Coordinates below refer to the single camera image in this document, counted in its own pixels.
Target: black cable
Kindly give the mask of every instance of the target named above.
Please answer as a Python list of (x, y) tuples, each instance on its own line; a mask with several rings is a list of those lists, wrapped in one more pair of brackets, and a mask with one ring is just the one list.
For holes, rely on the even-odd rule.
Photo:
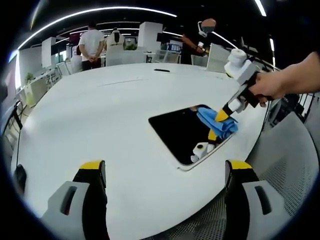
[(265, 112), (264, 119), (263, 119), (263, 125), (262, 125), (262, 128), (261, 128), (260, 134), (259, 134), (259, 136), (258, 136), (258, 139), (260, 138), (260, 135), (261, 135), (261, 133), (263, 132), (263, 130), (264, 130), (264, 128), (265, 128), (265, 124), (266, 124), (266, 120), (267, 120), (267, 115), (268, 115), (268, 111), (269, 111), (270, 101), (267, 101), (267, 102), (268, 102), (268, 105), (266, 106), (266, 112)]
[(18, 168), (18, 158), (19, 158), (19, 145), (20, 145), (20, 135), (21, 135), (21, 131), (19, 132), (19, 137), (18, 137), (18, 144), (17, 144), (17, 149), (16, 149), (16, 164), (15, 164), (15, 168)]
[(306, 104), (306, 101), (307, 101), (307, 97), (308, 97), (308, 94), (305, 95), (305, 100), (304, 100), (304, 103), (303, 103), (302, 107), (305, 107), (305, 104)]
[[(21, 113), (20, 113), (20, 122), (21, 122), (21, 119), (22, 119), (22, 113), (23, 113), (23, 106), (22, 106), (22, 110), (21, 110)], [(16, 146), (17, 149), (16, 149), (16, 164), (15, 164), (15, 168), (18, 168), (20, 136), (21, 136), (21, 129), (19, 131), (18, 144)]]
[(11, 119), (11, 121), (12, 121), (11, 124), (12, 124), (14, 130), (15, 130), (17, 133), (19, 133), (20, 131), (18, 131), (18, 130), (16, 129), (16, 127), (15, 127), (15, 121), (14, 121), (13, 119)]

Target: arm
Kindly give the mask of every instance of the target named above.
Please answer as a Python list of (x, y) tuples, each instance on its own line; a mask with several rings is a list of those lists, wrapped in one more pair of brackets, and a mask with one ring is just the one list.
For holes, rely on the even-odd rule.
[(312, 52), (302, 62), (281, 71), (260, 73), (250, 88), (255, 95), (281, 98), (285, 94), (303, 94), (320, 91), (320, 56)]
[(185, 34), (183, 34), (183, 36), (181, 37), (182, 42), (184, 42), (185, 44), (187, 44), (190, 48), (196, 50), (197, 49), (197, 45), (195, 45), (189, 38), (187, 38), (187, 36)]
[(100, 57), (100, 54), (101, 54), (102, 50), (104, 49), (104, 46), (105, 46), (105, 41), (104, 40), (100, 41), (98, 51), (96, 52), (96, 54), (94, 56), (96, 59)]
[(314, 93), (320, 90), (320, 56), (312, 52), (305, 60), (284, 69), (283, 87), (289, 94)]
[(195, 45), (188, 37), (186, 37), (185, 34), (183, 34), (183, 36), (181, 37), (181, 40), (182, 42), (187, 44), (190, 48), (196, 50), (198, 53), (202, 54), (204, 52), (204, 50), (201, 47), (198, 47), (197, 45)]
[(80, 44), (79, 45), (79, 49), (80, 49), (80, 52), (82, 53), (82, 55), (86, 58), (86, 59), (90, 59), (91, 56), (88, 55), (86, 49), (85, 49), (85, 45), (84, 44)]

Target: oval table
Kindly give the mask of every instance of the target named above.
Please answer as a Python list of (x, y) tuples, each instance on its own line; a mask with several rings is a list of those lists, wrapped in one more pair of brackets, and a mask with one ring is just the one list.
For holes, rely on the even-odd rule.
[(27, 173), (27, 205), (41, 217), (49, 197), (72, 181), (80, 165), (104, 160), (111, 239), (143, 239), (179, 224), (222, 190), (227, 159), (248, 157), (267, 110), (249, 106), (235, 113), (239, 131), (190, 171), (177, 168), (148, 119), (198, 104), (219, 110), (238, 87), (225, 74), (172, 63), (64, 76), (34, 107), (21, 132), (18, 163)]

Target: potted plant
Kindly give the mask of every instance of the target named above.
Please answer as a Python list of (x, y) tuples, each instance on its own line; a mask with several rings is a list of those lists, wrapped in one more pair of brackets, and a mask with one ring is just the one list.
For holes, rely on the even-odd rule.
[(34, 75), (28, 72), (25, 76), (25, 84), (29, 84), (34, 79)]
[(135, 44), (130, 44), (125, 48), (125, 50), (136, 50), (136, 49), (137, 49), (137, 45)]

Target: ceiling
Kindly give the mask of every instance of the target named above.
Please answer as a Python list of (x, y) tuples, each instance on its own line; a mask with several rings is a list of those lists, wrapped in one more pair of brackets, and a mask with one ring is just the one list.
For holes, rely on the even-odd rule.
[[(216, 19), (216, 32), (228, 40), (243, 37), (246, 45), (255, 47), (259, 56), (272, 62), (272, 51), (269, 38), (274, 39), (275, 57), (277, 66), (283, 68), (298, 62), (308, 53), (308, 46), (299, 49), (295, 57), (288, 57), (289, 52), (297, 45), (304, 43), (305, 26), (308, 18), (305, 13), (295, 8), (293, 0), (261, 0), (267, 17), (261, 15), (255, 0), (42, 0), (29, 19), (24, 21), (20, 28), (19, 37), (15, 46), (19, 46), (27, 37), (41, 29), (50, 22), (87, 9), (130, 6), (141, 7), (168, 12), (177, 17), (172, 17), (155, 12), (141, 10), (102, 10), (85, 13), (60, 21), (36, 35), (24, 48), (40, 44), (48, 37), (68, 37), (67, 31), (78, 29), (85, 30), (88, 22), (106, 23), (98, 25), (98, 29), (139, 28), (145, 21), (162, 23), (167, 32), (183, 34), (183, 26), (189, 21), (199, 21), (208, 17)], [(138, 31), (121, 31), (138, 35)]]

